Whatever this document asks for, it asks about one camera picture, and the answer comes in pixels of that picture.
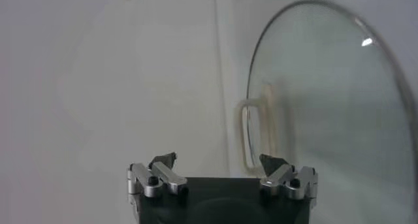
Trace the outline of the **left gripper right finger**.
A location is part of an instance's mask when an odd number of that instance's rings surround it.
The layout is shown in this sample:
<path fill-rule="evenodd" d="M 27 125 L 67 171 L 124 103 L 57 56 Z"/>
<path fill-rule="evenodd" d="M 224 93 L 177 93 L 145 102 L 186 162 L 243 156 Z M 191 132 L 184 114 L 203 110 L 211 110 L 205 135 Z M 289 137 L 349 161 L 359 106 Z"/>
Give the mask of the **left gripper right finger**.
<path fill-rule="evenodd" d="M 297 170 L 285 159 L 261 154 L 259 160 L 266 174 L 260 188 L 269 196 L 285 195 L 291 200 L 316 200 L 318 173 L 312 167 Z"/>

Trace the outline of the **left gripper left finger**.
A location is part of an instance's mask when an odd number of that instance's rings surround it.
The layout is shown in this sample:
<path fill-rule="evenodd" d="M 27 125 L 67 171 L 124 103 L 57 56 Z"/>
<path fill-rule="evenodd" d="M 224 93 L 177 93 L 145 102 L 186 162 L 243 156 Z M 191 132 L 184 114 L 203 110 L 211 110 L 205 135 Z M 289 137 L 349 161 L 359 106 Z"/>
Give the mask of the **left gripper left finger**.
<path fill-rule="evenodd" d="M 173 172 L 177 155 L 171 152 L 155 156 L 148 165 L 132 163 L 127 169 L 127 193 L 129 195 L 143 194 L 148 198 L 162 195 L 163 188 L 179 197 L 187 195 L 189 188 L 187 178 Z"/>

